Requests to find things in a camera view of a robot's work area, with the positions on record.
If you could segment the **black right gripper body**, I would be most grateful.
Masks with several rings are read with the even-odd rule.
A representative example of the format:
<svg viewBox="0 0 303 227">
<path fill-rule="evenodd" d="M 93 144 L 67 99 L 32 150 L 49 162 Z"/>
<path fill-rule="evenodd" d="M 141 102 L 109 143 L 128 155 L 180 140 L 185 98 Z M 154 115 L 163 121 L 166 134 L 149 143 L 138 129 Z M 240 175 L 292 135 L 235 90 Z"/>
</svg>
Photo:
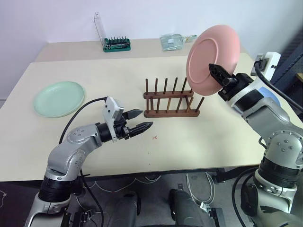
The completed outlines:
<svg viewBox="0 0 303 227">
<path fill-rule="evenodd" d="M 237 93 L 252 83 L 252 78 L 245 73 L 238 73 L 231 78 L 223 80 L 223 87 L 218 95 L 224 101 L 230 101 Z"/>
</svg>

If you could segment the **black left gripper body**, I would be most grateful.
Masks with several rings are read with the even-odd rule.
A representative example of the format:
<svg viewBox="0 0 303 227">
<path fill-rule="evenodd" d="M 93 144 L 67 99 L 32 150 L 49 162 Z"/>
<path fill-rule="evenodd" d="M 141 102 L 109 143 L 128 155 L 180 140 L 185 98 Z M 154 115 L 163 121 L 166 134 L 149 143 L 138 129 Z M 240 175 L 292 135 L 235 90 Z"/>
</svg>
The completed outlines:
<svg viewBox="0 0 303 227">
<path fill-rule="evenodd" d="M 127 120 L 129 120 L 129 117 L 126 115 L 122 115 L 119 120 L 114 121 L 114 130 L 116 133 L 116 138 L 118 140 L 121 140 L 121 139 L 127 140 L 130 138 L 130 135 L 129 135 L 130 130 L 126 126 Z"/>
</svg>

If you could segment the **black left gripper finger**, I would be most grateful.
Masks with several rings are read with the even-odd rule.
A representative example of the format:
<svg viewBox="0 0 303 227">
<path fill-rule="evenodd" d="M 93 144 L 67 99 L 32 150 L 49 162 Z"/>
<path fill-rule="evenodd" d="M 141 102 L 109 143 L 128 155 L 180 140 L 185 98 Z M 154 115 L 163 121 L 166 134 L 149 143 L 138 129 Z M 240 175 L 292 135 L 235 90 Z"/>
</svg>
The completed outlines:
<svg viewBox="0 0 303 227">
<path fill-rule="evenodd" d="M 133 119 L 143 113 L 143 110 L 133 109 L 123 113 L 125 119 Z"/>
<path fill-rule="evenodd" d="M 134 128 L 128 129 L 129 133 L 128 136 L 130 138 L 137 136 L 139 134 L 142 134 L 146 130 L 148 130 L 153 125 L 153 122 L 143 122 L 138 125 L 136 125 Z"/>
</svg>

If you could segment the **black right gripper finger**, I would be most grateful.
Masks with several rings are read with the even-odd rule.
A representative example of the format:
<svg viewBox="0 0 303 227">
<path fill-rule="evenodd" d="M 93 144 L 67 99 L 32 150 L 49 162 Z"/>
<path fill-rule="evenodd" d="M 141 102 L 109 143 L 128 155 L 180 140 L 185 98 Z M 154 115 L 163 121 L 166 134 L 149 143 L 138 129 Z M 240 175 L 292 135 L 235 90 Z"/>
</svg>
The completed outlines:
<svg viewBox="0 0 303 227">
<path fill-rule="evenodd" d="M 209 64 L 209 71 L 211 76 L 221 86 L 234 86 L 237 84 L 237 79 L 234 75 L 230 75 L 222 66 L 216 64 Z"/>
</svg>

